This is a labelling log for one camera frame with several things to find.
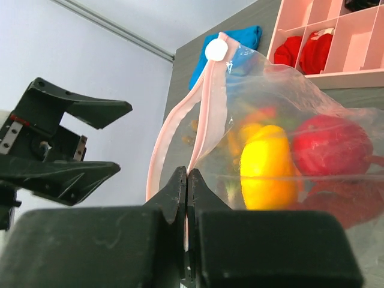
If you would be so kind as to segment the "clear zip top bag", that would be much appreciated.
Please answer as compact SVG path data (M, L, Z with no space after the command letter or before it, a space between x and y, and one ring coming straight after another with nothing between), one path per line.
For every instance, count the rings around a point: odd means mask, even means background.
M383 259L383 111L346 108L300 72L219 33L192 90L168 114L148 170L160 187L174 136L196 117L187 172L230 208L322 211L363 268Z

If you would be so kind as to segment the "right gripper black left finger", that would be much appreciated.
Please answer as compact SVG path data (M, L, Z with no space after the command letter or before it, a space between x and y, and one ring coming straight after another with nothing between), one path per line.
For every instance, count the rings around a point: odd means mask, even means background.
M1 252L1 286L178 287L186 189L178 167L142 206L25 213Z

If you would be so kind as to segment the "yellow toy mango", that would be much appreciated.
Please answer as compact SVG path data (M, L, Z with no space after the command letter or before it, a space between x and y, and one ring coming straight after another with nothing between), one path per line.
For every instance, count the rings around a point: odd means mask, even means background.
M263 126L249 138L242 150L239 172L249 210L283 209L298 199L290 142L279 126Z

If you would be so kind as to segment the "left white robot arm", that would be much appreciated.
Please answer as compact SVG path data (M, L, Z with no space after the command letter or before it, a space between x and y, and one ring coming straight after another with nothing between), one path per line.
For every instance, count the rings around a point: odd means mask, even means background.
M15 108L1 112L1 230L10 229L21 188L73 206L120 171L114 162L84 160L87 138L60 125L65 113L99 130L132 109L34 79Z

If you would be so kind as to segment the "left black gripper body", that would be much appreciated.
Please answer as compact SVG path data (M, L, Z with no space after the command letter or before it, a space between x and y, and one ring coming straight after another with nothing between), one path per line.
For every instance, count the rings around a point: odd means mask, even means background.
M59 126L52 137L45 136L1 111L1 154L40 162L82 161L87 137Z

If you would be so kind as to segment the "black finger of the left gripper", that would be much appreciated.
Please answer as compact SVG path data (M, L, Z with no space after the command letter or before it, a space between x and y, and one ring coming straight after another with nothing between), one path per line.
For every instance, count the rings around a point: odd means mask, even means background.
M76 94L38 77L17 104L17 117L31 127L56 130L68 113L95 129L103 129L132 109L126 101Z
M9 155L1 156L2 182L67 206L84 201L120 169L114 162L40 162Z

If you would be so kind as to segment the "red toy apple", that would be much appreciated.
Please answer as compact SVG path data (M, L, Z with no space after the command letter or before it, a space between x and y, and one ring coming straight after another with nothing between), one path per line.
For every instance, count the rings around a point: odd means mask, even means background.
M317 115L294 132L292 153L305 176L365 174L373 144L357 123L336 116Z

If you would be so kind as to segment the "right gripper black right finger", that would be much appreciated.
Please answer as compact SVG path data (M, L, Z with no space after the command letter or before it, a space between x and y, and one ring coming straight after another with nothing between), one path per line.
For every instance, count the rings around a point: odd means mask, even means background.
M230 209L193 169L187 178L193 287L362 287L344 229L319 211Z

